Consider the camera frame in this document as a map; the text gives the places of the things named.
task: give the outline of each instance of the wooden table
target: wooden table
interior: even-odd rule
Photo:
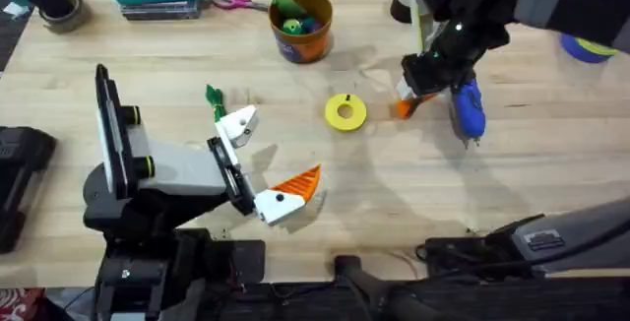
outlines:
[[[282,59],[266,15],[252,10],[130,23],[113,0],[88,0],[93,21],[66,35],[33,16],[0,81],[0,125],[39,128],[59,146],[18,250],[0,257],[0,287],[94,282],[104,243],[83,225],[82,186],[101,162],[97,63],[165,142],[202,147],[217,135],[205,84],[224,90],[228,110],[256,104],[261,123],[238,152],[258,186],[322,165],[316,198],[283,225],[240,217],[228,204],[188,224],[265,240],[267,281],[330,279],[329,262],[341,253],[358,253],[379,277],[419,278],[412,249],[429,236],[485,232],[630,194],[628,56],[586,65],[563,52],[557,34],[510,27],[512,43],[476,68],[487,132],[465,150],[445,98],[408,121],[391,114],[401,57],[414,52],[411,28],[389,16],[391,0],[332,1],[334,48],[302,66]],[[366,102],[360,130],[325,123],[335,93]]]

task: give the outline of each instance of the orange plastic piece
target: orange plastic piece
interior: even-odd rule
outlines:
[[[431,95],[425,95],[422,96],[422,101],[420,103],[426,102],[432,98],[434,98],[435,96],[437,96],[437,94],[431,94]],[[408,116],[409,112],[410,112],[410,108],[411,108],[411,104],[413,103],[413,99],[405,99],[405,100],[399,100],[398,103],[396,104],[396,111],[397,114],[399,116],[399,118],[401,119],[409,119],[410,117]]]
[[[401,119],[409,119],[409,117],[407,116],[407,113],[410,112],[410,108],[411,108],[410,99],[399,100],[398,103],[396,103],[396,112],[398,113],[398,117]]]
[[[277,185],[272,190],[296,194],[304,198],[304,202],[308,202],[313,197],[317,183],[319,183],[320,166],[318,164],[304,173],[300,173],[294,178]]]

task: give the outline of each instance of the orange cup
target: orange cup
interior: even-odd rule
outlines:
[[[278,7],[269,8],[269,20],[276,37],[276,43],[283,57],[294,63],[309,63],[324,57],[327,52],[328,33],[333,21],[333,5],[329,0],[294,0],[302,6],[309,17],[314,18],[322,28],[309,34],[289,34],[283,32],[284,18]]]

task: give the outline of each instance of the scissors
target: scissors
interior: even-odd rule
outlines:
[[[258,11],[267,12],[269,6],[252,0],[213,0],[215,6],[223,10],[233,10],[236,8],[251,8]]]

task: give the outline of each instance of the yellow tape roll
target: yellow tape roll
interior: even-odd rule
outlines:
[[[350,116],[343,118],[339,115],[339,109],[349,106]],[[355,95],[338,94],[334,95],[326,102],[326,121],[333,128],[341,131],[356,130],[367,118],[367,108],[361,98]]]

